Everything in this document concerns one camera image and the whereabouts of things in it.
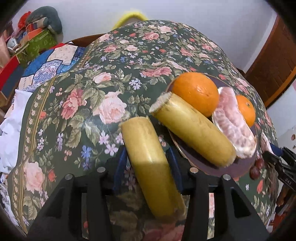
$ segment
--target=white cloth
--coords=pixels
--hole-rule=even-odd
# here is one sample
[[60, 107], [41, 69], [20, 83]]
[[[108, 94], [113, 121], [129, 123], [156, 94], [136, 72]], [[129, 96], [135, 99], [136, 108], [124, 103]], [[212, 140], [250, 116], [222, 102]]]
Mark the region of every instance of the white cloth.
[[17, 163], [20, 129], [31, 92], [15, 90], [14, 109], [0, 125], [0, 172], [9, 174]]

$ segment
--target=cut end of sugarcane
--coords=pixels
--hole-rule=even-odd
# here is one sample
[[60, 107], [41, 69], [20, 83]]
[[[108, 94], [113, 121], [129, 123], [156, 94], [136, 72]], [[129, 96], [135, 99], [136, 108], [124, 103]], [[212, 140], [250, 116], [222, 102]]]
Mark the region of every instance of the cut end of sugarcane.
[[149, 108], [149, 113], [157, 112], [163, 105], [170, 99], [172, 96], [172, 92], [167, 92], [161, 96], [159, 96], [156, 101]]

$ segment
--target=metal screw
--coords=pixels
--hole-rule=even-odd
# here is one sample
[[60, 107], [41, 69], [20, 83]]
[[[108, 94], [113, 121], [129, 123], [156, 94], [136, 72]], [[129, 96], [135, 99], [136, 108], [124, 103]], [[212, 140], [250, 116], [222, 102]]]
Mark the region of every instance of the metal screw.
[[197, 173], [198, 172], [198, 169], [196, 167], [191, 167], [190, 168], [190, 172]]
[[98, 169], [96, 171], [102, 173], [102, 172], [106, 171], [106, 168], [98, 167]]
[[226, 180], [226, 181], [229, 181], [231, 179], [231, 176], [228, 175], [228, 174], [224, 174], [223, 175], [223, 178]]
[[71, 179], [72, 179], [72, 177], [73, 177], [73, 175], [72, 175], [72, 174], [67, 174], [67, 175], [65, 176], [65, 179], [66, 179], [66, 180], [71, 180]]

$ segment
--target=floral tablecloth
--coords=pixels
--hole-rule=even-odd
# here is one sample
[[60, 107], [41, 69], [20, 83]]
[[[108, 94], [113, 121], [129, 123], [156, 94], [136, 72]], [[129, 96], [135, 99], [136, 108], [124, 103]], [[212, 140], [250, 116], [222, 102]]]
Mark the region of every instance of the floral tablecloth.
[[[9, 176], [12, 210], [24, 232], [66, 174], [84, 175], [114, 156], [123, 144], [118, 124], [149, 115], [150, 105], [186, 71], [215, 76], [247, 96], [256, 109], [257, 133], [264, 131], [277, 144], [258, 93], [213, 41], [181, 23], [151, 20], [126, 25], [91, 43], [70, 71], [40, 86], [27, 104], [18, 162]], [[166, 150], [172, 145], [167, 129], [156, 119], [152, 122]], [[249, 174], [236, 181], [267, 223], [277, 197], [274, 170], [262, 170], [256, 181]], [[182, 236], [184, 220], [164, 224], [154, 219], [130, 166], [120, 195], [109, 197], [108, 207], [112, 224], [120, 227], [117, 240], [180, 240]], [[209, 237], [213, 209], [211, 198]], [[87, 236], [86, 215], [83, 227]]]

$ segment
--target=orange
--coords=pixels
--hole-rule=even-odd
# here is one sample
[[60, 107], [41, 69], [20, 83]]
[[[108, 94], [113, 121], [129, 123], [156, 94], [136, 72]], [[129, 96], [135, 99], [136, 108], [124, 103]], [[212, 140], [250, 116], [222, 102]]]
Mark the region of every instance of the orange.
[[179, 75], [173, 83], [172, 92], [205, 117], [210, 117], [219, 104], [217, 86], [202, 73], [187, 72]]
[[252, 125], [254, 125], [256, 119], [256, 112], [254, 106], [252, 105], [250, 100], [248, 100], [248, 98], [245, 96], [237, 95], [236, 98], [237, 104], [239, 106], [239, 111], [244, 117], [244, 120], [246, 121], [247, 125], [251, 127]]

